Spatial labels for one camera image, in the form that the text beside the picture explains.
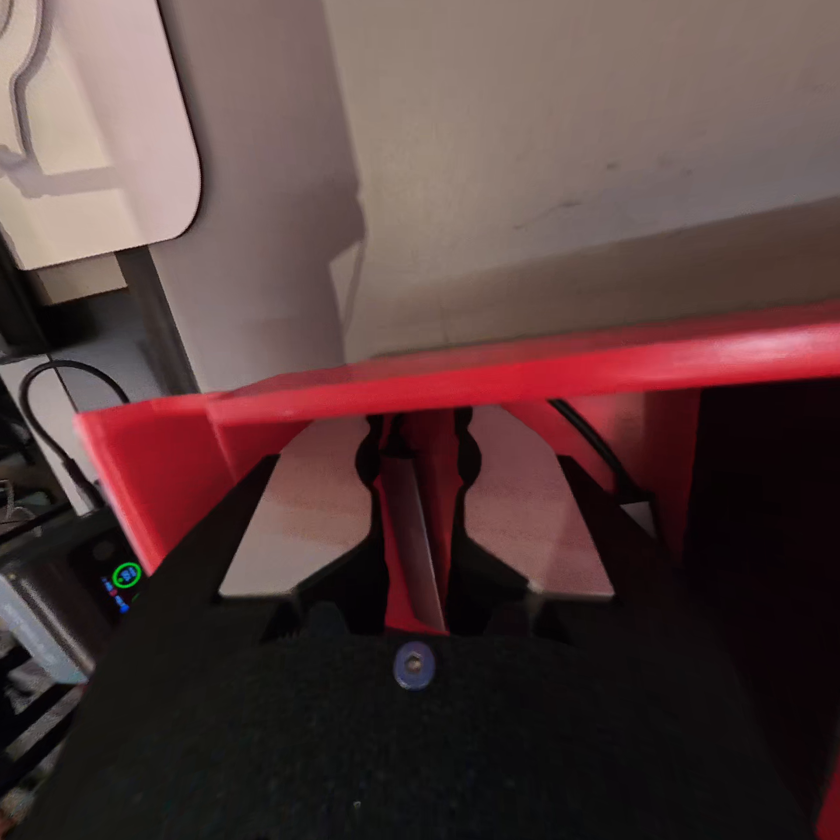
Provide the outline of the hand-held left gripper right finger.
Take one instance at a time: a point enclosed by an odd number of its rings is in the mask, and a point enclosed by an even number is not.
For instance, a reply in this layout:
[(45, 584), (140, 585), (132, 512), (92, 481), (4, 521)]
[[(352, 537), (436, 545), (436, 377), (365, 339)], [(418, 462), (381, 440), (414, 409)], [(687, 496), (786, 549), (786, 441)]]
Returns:
[(448, 567), (448, 630), (480, 635), (534, 596), (608, 603), (613, 583), (559, 457), (501, 406), (454, 413), (460, 488)]

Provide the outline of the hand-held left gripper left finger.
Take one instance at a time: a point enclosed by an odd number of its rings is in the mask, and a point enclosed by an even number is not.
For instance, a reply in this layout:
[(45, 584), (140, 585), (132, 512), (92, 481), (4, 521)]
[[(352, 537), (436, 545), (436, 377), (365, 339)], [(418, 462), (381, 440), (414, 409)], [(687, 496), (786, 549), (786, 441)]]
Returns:
[(352, 634), (382, 634), (389, 570), (375, 482), (383, 426), (382, 416), (323, 419), (286, 444), (221, 597), (278, 597), (300, 619), (331, 603)]

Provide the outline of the red plastic bin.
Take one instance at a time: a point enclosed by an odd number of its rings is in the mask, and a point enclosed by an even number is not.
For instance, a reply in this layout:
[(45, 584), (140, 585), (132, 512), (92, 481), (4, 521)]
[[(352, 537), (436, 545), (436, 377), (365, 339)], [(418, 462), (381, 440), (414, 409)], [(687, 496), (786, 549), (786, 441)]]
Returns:
[[(397, 355), (281, 374), (234, 391), (86, 412), (79, 436), (143, 567), (154, 572), (222, 491), (314, 421), (562, 400), (650, 497), (683, 552), (700, 396), (838, 378), (838, 301)], [(838, 838), (838, 760), (816, 826)]]

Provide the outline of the wooden laptop stand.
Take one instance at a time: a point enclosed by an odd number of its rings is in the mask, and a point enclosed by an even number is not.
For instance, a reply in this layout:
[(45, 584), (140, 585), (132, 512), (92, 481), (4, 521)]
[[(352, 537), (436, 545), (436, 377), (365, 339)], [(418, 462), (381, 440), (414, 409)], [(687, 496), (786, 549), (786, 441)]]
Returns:
[(17, 266), (182, 234), (202, 177), (159, 4), (1, 6), (1, 225)]

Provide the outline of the black device green display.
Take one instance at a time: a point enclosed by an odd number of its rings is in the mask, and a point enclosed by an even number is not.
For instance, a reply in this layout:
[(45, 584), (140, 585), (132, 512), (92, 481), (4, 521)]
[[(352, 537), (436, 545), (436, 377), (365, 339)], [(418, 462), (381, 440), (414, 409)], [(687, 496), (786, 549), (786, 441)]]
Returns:
[(66, 522), (2, 555), (2, 622), (53, 682), (84, 684), (146, 578), (118, 523)]

